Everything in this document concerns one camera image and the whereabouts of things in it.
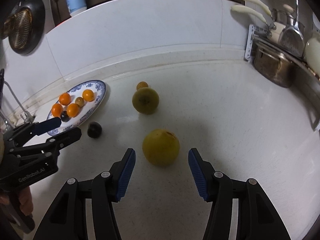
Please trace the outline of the person left hand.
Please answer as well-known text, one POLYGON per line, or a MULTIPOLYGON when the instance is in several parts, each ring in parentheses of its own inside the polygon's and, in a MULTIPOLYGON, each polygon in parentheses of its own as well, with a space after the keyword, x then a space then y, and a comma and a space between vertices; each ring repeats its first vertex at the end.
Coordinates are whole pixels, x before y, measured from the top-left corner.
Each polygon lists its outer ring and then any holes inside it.
MULTIPOLYGON (((26 187, 18 194, 18 200, 20 202, 20 210, 26 216, 31 215, 34 210, 32 195, 30 187, 26 187)), ((9 205, 11 203, 7 194, 1 193, 1 204, 9 205)))

